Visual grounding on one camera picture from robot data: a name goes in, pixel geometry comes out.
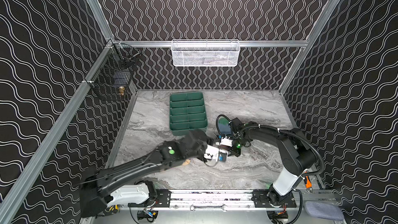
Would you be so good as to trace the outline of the blue orange striped sock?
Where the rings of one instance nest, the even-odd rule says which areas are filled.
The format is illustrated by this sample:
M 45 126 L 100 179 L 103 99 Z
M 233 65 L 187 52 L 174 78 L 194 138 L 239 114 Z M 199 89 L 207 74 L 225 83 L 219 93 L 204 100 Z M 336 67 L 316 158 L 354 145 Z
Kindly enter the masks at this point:
M 221 136 L 231 135 L 230 119 L 225 115 L 219 115 L 216 120 L 216 129 Z

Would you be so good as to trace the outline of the purple striped sock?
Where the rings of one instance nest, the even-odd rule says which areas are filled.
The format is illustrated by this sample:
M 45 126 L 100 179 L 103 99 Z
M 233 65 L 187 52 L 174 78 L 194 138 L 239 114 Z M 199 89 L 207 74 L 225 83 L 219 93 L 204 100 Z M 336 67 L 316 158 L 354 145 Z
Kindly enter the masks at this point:
M 185 160 L 184 162 L 183 162 L 183 166 L 186 166 L 186 165 L 188 165 L 189 163 L 191 162 L 191 160 L 190 159 L 187 159 L 187 160 Z

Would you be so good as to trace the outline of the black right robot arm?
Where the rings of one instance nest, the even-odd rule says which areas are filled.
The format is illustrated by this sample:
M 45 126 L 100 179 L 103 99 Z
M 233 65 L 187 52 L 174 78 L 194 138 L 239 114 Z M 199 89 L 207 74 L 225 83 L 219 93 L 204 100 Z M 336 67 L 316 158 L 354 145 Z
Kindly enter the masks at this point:
M 283 169 L 266 195 L 273 206 L 283 205 L 306 176 L 320 175 L 325 170 L 322 155 L 297 128 L 285 130 L 256 122 L 244 124 L 238 118 L 229 121 L 228 126 L 235 148 L 253 140 L 278 148 Z

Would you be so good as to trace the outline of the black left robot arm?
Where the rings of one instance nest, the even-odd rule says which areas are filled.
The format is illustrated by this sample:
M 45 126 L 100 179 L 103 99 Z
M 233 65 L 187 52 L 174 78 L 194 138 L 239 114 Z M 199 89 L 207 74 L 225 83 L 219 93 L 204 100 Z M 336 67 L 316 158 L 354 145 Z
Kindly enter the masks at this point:
M 131 181 L 182 165 L 188 159 L 218 159 L 219 149 L 211 146 L 202 130 L 190 131 L 180 140 L 165 141 L 150 153 L 122 165 L 97 170 L 88 168 L 79 183 L 82 218 L 93 217 L 114 199 L 111 193 Z

